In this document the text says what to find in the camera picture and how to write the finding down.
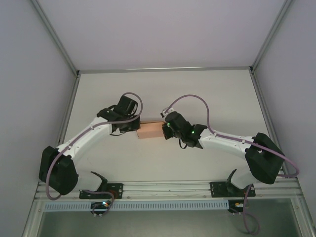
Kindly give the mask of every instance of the black mounting bracket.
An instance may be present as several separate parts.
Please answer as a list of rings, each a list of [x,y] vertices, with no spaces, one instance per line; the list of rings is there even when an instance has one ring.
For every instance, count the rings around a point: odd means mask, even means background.
[[[102,180],[102,183],[96,192],[109,192],[112,193],[115,199],[122,199],[123,196],[123,187],[124,184],[121,183],[108,183],[108,180],[102,175],[91,172]],[[91,194],[87,193],[84,190],[80,190],[79,199],[110,199],[111,195],[109,194]]]
[[[229,206],[228,211],[230,213],[243,212],[243,200],[242,199],[228,200],[228,206]]]
[[[97,117],[102,117],[110,122],[133,119],[136,117],[137,108],[138,103],[135,100],[122,95],[117,105],[111,105],[108,108],[102,109],[97,113]],[[140,117],[132,122],[112,124],[112,132],[118,128],[121,133],[136,131],[140,128]]]
[[[109,209],[110,204],[111,203],[109,201],[106,202],[106,204],[104,204],[104,202],[92,202],[90,208],[94,209],[94,211],[91,211],[91,213],[96,215],[103,215],[106,210]]]
[[[226,181],[210,182],[212,198],[243,198],[246,194],[247,188],[238,189],[234,193],[230,193],[227,189]],[[255,197],[255,189],[252,185],[248,197]]]

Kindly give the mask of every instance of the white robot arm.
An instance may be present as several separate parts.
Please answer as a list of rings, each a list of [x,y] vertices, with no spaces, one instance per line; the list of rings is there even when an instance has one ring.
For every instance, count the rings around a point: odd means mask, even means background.
[[[104,191],[107,180],[95,172],[79,172],[76,167],[88,151],[101,138],[111,135],[117,129],[121,133],[136,131],[140,128],[140,114],[135,115],[138,103],[122,95],[117,105],[101,110],[97,117],[78,135],[66,143],[53,148],[44,149],[41,158],[39,179],[49,184],[61,195],[66,195],[73,189]]]
[[[223,185],[229,196],[237,197],[236,193],[253,183],[274,183],[284,160],[251,145],[260,144],[282,154],[267,135],[258,133],[255,137],[243,137],[218,131],[211,132],[205,125],[191,125],[173,108],[167,112],[163,111],[161,115],[166,121],[162,127],[165,139],[176,137],[186,146],[200,149],[220,149],[247,161],[248,167],[233,170]]]

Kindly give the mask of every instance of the white table surface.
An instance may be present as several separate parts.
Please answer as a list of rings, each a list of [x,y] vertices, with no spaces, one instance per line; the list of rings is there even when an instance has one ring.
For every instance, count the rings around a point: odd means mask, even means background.
[[[161,119],[160,112],[184,94],[204,98],[211,126],[235,135],[268,133],[248,70],[82,74],[66,140],[85,128],[124,92],[144,102],[141,120]],[[174,105],[191,124],[206,124],[206,109],[196,98]],[[95,171],[109,181],[176,181],[226,179],[246,161],[218,150],[180,149],[177,139],[138,139],[136,132],[108,136],[80,161],[77,170]]]

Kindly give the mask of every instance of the white wall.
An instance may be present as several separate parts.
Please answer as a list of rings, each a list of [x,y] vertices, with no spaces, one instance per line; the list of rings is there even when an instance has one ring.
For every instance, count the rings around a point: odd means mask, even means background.
[[[316,1],[297,0],[257,69],[284,153],[316,221]]]
[[[250,66],[284,0],[39,0],[80,70]]]
[[[0,1],[0,236],[21,236],[74,76],[26,0]]]

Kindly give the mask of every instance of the purple cable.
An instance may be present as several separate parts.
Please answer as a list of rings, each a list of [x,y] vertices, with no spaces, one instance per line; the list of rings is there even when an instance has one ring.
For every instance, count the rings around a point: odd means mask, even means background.
[[[49,193],[49,179],[50,179],[50,175],[51,175],[51,172],[53,170],[53,167],[54,165],[56,164],[56,162],[58,161],[58,159],[61,157],[61,155],[66,152],[66,150],[70,149],[71,146],[76,143],[81,137],[83,137],[86,133],[88,133],[89,131],[95,129],[96,127],[98,126],[102,126],[102,125],[106,125],[106,124],[120,124],[120,123],[126,123],[126,122],[132,122],[136,119],[138,119],[143,111],[143,101],[142,99],[135,93],[133,92],[126,92],[124,93],[123,95],[134,95],[136,96],[138,99],[139,99],[139,102],[140,102],[140,111],[138,113],[138,115],[136,115],[134,118],[131,118],[131,119],[128,119],[128,120],[123,120],[123,121],[113,121],[113,122],[100,122],[100,123],[97,123],[96,125],[94,125],[92,128],[88,128],[87,130],[83,131],[81,134],[79,134],[68,146],[66,146],[56,157],[55,159],[53,160],[53,162],[51,163],[49,169],[48,169],[48,172],[47,172],[47,177],[46,177],[46,183],[45,183],[45,191],[46,191],[46,195],[48,197],[48,199],[50,200],[57,200],[61,197],[61,194],[58,195],[57,197],[52,197]]]
[[[210,132],[211,132],[212,134],[215,134],[215,131],[212,129],[212,127],[211,127],[211,125],[210,125],[210,112],[209,112],[209,107],[208,107],[206,101],[203,100],[201,97],[199,97],[199,96],[197,96],[197,95],[188,94],[188,95],[183,95],[183,96],[179,97],[178,99],[176,99],[175,101],[173,101],[173,102],[171,103],[171,105],[166,109],[166,112],[167,112],[168,110],[170,110],[170,108],[171,108],[176,102],[178,102],[179,100],[181,100],[182,98],[185,98],[185,97],[195,97],[195,98],[201,100],[201,101],[204,103],[204,105],[206,106],[206,110],[207,110],[207,127],[208,127],[208,129],[210,130]],[[243,141],[243,139],[240,139],[240,138],[230,137],[230,136],[221,135],[221,134],[216,134],[216,136],[221,137],[221,138],[225,138],[225,139],[230,139],[230,140],[237,141],[237,142],[242,142],[242,141]],[[281,177],[289,177],[289,178],[295,178],[295,177],[300,173],[300,170],[299,170],[299,168],[297,167],[297,164],[294,163],[293,161],[291,161],[290,159],[288,159],[287,157],[285,157],[284,155],[282,155],[282,154],[280,154],[280,153],[278,153],[278,152],[275,152],[275,151],[273,151],[273,150],[271,150],[271,149],[269,149],[269,148],[266,148],[266,147],[264,147],[264,146],[261,146],[261,145],[259,145],[259,144],[253,143],[253,142],[245,141],[245,143],[250,144],[250,145],[255,146],[255,147],[258,147],[258,148],[260,148],[261,150],[265,150],[265,151],[267,151],[267,152],[270,152],[270,153],[272,153],[272,154],[274,154],[274,155],[276,155],[276,156],[282,158],[283,160],[289,162],[289,163],[296,169],[296,172],[295,172],[294,174],[279,174],[278,176],[281,176]]]
[[[179,100],[181,100],[182,98],[185,98],[185,97],[195,97],[195,98],[201,100],[201,101],[204,103],[204,105],[206,106],[206,110],[207,110],[207,127],[208,127],[208,129],[210,130],[210,132],[211,132],[212,134],[215,134],[215,131],[212,129],[212,127],[211,127],[211,125],[210,125],[210,112],[209,112],[208,104],[206,103],[205,100],[203,100],[201,97],[199,97],[199,96],[197,96],[197,95],[192,95],[192,94],[183,95],[183,96],[179,97],[178,99],[176,99],[175,101],[173,101],[173,102],[171,103],[171,105],[170,105],[165,111],[168,112],[168,110],[170,110],[170,108],[171,108],[175,103],[177,103]],[[218,137],[221,137],[221,138],[225,138],[225,139],[230,139],[230,140],[233,140],[233,141],[237,141],[237,142],[242,142],[242,141],[243,141],[243,139],[240,139],[240,138],[230,137],[230,136],[221,135],[221,134],[217,134],[217,136],[218,136]],[[299,170],[299,168],[297,167],[297,164],[294,163],[293,161],[291,161],[290,159],[288,159],[287,157],[285,157],[284,155],[282,155],[282,154],[280,154],[280,153],[278,153],[278,152],[275,152],[275,151],[273,151],[273,150],[271,150],[271,149],[269,149],[269,148],[263,147],[263,146],[261,146],[261,145],[259,145],[259,144],[253,143],[253,142],[245,141],[245,143],[250,144],[250,145],[255,146],[255,147],[258,147],[258,148],[260,148],[261,150],[265,150],[265,151],[267,151],[267,152],[270,152],[270,153],[272,153],[272,154],[274,154],[274,155],[276,155],[276,156],[282,158],[283,160],[289,162],[289,163],[296,169],[296,172],[295,172],[294,174],[279,174],[278,176],[281,176],[281,177],[289,177],[289,178],[295,178],[295,177],[300,173],[300,170]],[[245,197],[244,197],[243,208],[242,208],[242,216],[243,216],[243,222],[244,222],[244,225],[245,225],[246,230],[248,231],[249,234],[255,236],[255,235],[257,235],[257,234],[259,233],[259,231],[260,231],[260,224],[259,224],[259,221],[258,221],[258,219],[257,219],[254,215],[252,215],[252,214],[250,214],[250,213],[248,213],[248,212],[245,211],[245,207],[246,207],[246,204],[247,204],[247,202],[248,202],[248,194],[249,194],[250,188],[251,188],[251,185],[248,186],[247,192],[246,192]],[[249,230],[248,225],[247,225],[247,221],[246,221],[246,215],[251,216],[251,217],[254,218],[254,220],[257,222],[257,224],[258,224],[257,231],[251,232],[251,231]]]
[[[251,184],[248,186],[247,192],[246,192],[245,197],[243,199],[242,218],[243,218],[243,224],[245,225],[245,228],[248,231],[248,233],[251,234],[252,236],[256,236],[260,232],[259,221],[254,215],[246,212],[246,205],[247,205],[247,202],[248,202],[248,194],[249,194],[250,189],[251,189]],[[258,227],[257,227],[256,231],[251,232],[250,229],[248,228],[247,221],[246,221],[246,215],[251,216],[257,222],[257,226]]]

